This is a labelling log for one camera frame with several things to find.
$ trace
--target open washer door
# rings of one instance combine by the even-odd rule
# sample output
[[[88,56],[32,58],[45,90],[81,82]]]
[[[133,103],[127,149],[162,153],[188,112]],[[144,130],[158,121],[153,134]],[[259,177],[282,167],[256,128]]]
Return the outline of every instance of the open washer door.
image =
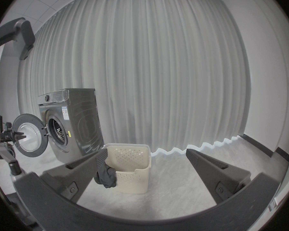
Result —
[[[15,143],[17,149],[28,157],[40,156],[48,145],[48,133],[42,121],[32,114],[18,116],[12,126],[27,137]]]

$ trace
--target laundry basket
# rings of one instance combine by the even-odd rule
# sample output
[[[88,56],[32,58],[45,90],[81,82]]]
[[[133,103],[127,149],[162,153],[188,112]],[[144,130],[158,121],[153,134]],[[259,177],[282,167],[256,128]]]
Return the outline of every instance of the laundry basket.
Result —
[[[150,147],[145,144],[106,144],[105,163],[116,169],[117,186],[124,193],[146,193],[151,168]]]

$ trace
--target white floor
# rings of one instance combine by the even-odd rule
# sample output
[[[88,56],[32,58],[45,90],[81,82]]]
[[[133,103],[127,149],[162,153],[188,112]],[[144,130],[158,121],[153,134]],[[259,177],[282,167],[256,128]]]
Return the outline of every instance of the white floor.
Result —
[[[279,154],[270,158],[240,137],[218,143],[219,146],[202,146],[201,152],[229,164],[247,169],[251,178],[265,172],[281,181],[288,162]],[[41,174],[44,170],[60,165],[50,147],[37,158],[28,158],[18,151],[21,167]],[[0,186],[5,194],[15,192],[9,177],[7,163],[0,160]],[[96,212],[136,220],[160,220],[181,217],[208,209],[216,203],[185,155],[174,152],[158,153],[152,157],[149,190],[146,194],[133,195],[105,189],[93,180],[78,204]]]

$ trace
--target washing machine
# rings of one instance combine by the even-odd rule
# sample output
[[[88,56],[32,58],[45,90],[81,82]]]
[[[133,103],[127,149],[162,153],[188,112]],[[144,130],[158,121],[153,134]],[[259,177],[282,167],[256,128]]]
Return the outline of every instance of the washing machine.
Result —
[[[41,119],[22,114],[13,130],[23,132],[25,139],[15,143],[24,155],[41,155],[48,142],[63,163],[99,150],[104,141],[97,113],[95,89],[70,88],[38,97]]]

